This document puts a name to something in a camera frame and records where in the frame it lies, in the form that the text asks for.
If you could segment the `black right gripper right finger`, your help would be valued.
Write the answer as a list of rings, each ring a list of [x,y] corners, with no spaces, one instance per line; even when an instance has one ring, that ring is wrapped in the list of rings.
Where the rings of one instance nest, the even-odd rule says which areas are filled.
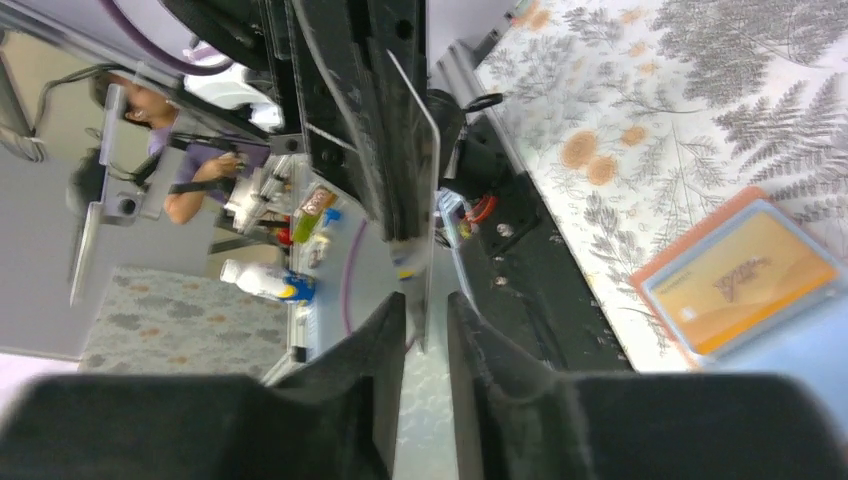
[[[769,374],[560,372],[455,292],[447,339],[463,479],[843,479],[819,402]]]

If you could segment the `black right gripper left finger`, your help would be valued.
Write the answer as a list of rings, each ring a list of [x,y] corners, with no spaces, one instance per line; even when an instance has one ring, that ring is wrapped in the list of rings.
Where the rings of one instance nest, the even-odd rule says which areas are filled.
[[[386,297],[315,361],[241,375],[61,375],[1,427],[5,479],[388,479],[406,305]]]

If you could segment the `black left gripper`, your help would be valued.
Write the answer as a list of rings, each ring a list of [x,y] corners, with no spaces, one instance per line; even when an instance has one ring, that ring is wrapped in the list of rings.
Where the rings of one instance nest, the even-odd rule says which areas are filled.
[[[339,173],[384,240],[396,240],[404,168],[392,144],[398,87],[387,53],[426,95],[425,2],[261,1],[258,8],[269,51],[293,62],[302,120],[351,147],[343,166],[327,167],[323,176]]]

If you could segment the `black credit card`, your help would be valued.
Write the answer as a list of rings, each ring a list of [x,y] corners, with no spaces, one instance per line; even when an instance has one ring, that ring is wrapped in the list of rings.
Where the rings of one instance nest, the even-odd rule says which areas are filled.
[[[400,148],[403,172],[398,198],[402,200],[401,232],[389,243],[390,254],[403,292],[407,319],[411,322],[410,344],[428,350],[429,304],[432,285],[435,226],[434,192],[439,179],[441,134],[425,99],[396,55],[389,51],[392,80],[398,87],[393,101],[399,114],[392,144]]]

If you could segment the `gold credit card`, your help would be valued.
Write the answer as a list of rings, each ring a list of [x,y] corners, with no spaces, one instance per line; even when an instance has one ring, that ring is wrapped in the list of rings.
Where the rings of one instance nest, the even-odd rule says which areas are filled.
[[[756,211],[646,285],[690,350],[711,356],[836,281],[839,268],[770,211]]]

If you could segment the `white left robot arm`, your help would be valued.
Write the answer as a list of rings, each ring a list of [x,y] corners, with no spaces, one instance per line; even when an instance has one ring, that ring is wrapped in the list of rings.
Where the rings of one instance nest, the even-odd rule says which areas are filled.
[[[426,104],[423,1],[169,1],[197,39],[182,99],[217,107],[226,126],[255,124],[277,155],[306,152],[313,171],[400,244],[432,233],[439,136]]]

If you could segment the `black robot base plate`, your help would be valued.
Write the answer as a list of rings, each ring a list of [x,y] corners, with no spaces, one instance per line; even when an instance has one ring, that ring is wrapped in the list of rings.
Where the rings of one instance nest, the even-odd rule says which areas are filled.
[[[451,177],[437,195],[452,248],[481,317],[556,370],[629,371],[600,303],[528,173],[518,172],[487,117],[500,93],[461,108]]]

